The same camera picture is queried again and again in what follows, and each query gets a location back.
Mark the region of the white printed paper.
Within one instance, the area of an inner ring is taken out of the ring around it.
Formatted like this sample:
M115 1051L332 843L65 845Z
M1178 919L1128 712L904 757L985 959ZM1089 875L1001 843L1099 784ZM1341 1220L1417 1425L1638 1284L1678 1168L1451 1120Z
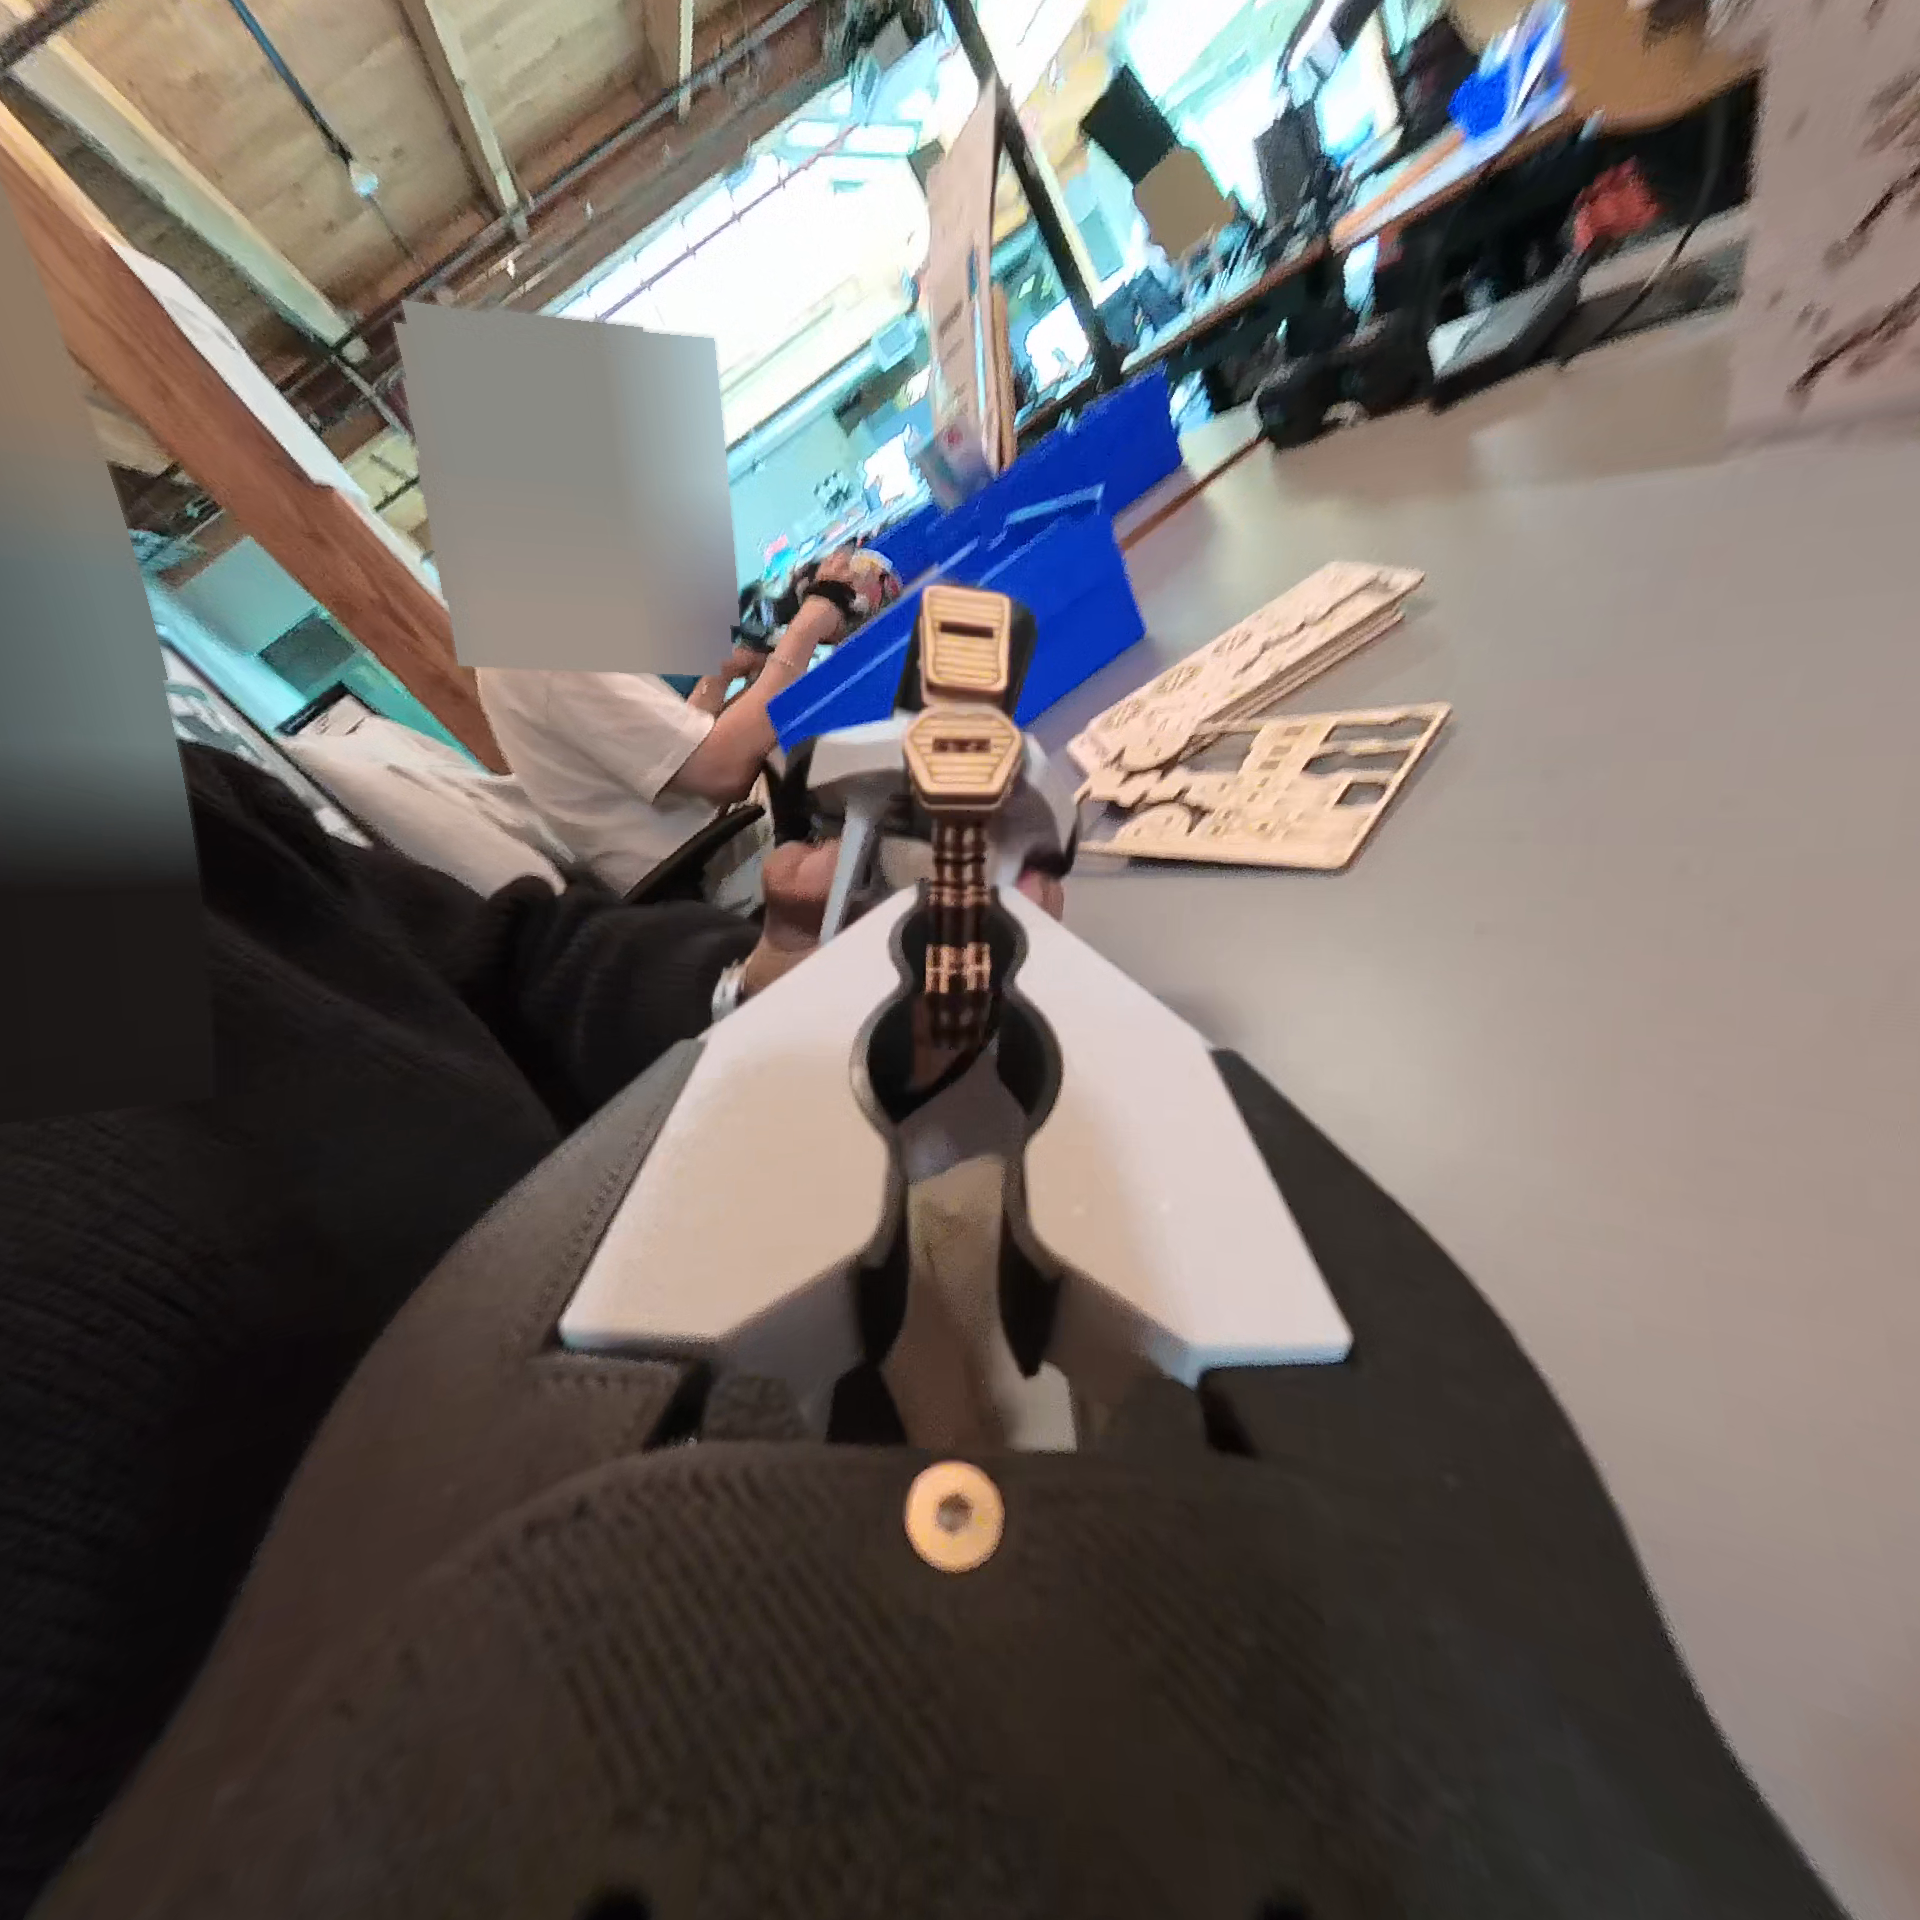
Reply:
M1918 5L1717 5L1760 63L1729 428L1915 426Z

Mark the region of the small wooden model piece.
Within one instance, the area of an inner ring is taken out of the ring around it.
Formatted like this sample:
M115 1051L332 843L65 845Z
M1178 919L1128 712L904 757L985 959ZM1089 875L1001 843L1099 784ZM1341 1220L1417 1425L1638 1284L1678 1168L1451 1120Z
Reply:
M933 584L926 592L990 589ZM990 843L1017 779L1021 729L1017 714L985 703L937 703L914 712L904 753L930 827L920 1009L933 1055L964 1065L992 1028Z

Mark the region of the black bag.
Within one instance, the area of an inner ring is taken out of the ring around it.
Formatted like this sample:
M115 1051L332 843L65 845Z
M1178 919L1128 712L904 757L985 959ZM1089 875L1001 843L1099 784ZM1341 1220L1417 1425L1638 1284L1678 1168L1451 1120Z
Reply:
M1259 434L1270 448L1320 439L1339 409L1393 416L1433 392L1427 323L1394 314L1361 325L1341 344L1290 357L1256 394Z

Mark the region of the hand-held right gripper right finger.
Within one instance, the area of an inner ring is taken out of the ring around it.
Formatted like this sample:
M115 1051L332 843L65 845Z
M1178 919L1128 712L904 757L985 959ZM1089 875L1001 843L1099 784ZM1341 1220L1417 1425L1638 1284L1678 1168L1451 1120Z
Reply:
M1344 1362L1354 1331L1212 1045L1010 897L1001 1303L1090 1442L1132 1392Z

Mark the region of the person's left hand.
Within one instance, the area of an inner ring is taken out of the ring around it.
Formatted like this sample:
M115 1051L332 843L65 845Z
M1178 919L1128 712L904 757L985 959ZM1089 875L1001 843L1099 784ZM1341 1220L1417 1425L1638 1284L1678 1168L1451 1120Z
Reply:
M761 863L758 939L741 973L741 1000L764 995L818 948L838 853L838 839L790 842Z

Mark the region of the upright wooden board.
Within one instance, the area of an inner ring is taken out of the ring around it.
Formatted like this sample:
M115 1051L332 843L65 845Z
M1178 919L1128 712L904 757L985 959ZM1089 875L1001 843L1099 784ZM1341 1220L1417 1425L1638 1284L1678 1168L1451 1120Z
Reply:
M1001 88L987 80L926 179L920 311L928 335L928 447L954 496L982 489L1016 458L1013 373L992 275L1000 162Z

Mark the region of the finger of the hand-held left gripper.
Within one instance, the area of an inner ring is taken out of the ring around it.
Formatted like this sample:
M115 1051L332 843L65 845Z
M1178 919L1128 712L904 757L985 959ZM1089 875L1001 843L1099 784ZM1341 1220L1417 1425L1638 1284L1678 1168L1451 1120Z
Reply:
M1078 834L1077 770L1056 765L1034 737L1021 737L1016 787L1003 802L1003 879L1073 874Z
M906 843L916 824L906 729L844 728L808 738L788 755L788 776L804 836L836 843L821 929L821 944L829 944L876 906L889 848Z

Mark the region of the punched wooden kit sheet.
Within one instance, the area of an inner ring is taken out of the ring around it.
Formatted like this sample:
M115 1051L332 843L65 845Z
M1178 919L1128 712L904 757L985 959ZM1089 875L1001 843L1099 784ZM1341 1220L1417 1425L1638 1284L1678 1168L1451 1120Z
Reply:
M1344 874L1451 715L1400 705L1203 728L1147 765L1084 776L1078 848L1132 866Z

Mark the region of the stack of wooden sheets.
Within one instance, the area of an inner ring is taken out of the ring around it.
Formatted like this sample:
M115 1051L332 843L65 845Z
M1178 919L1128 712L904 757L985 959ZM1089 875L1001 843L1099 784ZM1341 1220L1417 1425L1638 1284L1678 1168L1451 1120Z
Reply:
M1085 779L1156 772L1381 637L1425 584L1417 567L1323 564L1097 715L1067 759Z

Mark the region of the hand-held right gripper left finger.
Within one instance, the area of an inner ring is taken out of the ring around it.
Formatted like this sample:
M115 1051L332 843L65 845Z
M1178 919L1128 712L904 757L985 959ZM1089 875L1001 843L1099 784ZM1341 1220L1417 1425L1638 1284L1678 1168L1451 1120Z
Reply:
M891 1151L856 1064L907 912L906 889L876 903L692 1050L561 1315L566 1351L774 1379L827 1427L862 1362L856 1271L889 1236Z

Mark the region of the grey desk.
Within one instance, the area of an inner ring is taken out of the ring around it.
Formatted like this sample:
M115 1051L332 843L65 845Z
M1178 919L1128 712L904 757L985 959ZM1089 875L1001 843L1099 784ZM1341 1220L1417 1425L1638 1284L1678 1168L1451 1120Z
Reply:
M1417 567L1304 708L1451 723L1334 879L1078 871L1550 1379L1704 1692L1854 1916L1915 1916L1915 428L1730 439L1738 311L1122 517L1104 705L1332 560Z

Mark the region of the person's left forearm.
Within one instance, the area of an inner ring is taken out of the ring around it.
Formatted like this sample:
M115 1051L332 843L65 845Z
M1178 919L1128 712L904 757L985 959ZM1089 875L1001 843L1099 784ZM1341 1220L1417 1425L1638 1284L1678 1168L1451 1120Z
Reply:
M619 903L533 881L482 900L467 987L565 1125L598 1113L747 983L758 929L710 903Z

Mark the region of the brown wooden beam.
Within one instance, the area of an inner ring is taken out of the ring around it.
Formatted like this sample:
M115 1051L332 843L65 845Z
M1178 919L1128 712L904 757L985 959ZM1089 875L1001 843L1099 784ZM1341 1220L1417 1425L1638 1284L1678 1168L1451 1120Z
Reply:
M2 179L65 345L186 473L493 772L507 759L458 660L440 589L364 506L313 479L124 257L115 229L11 114Z

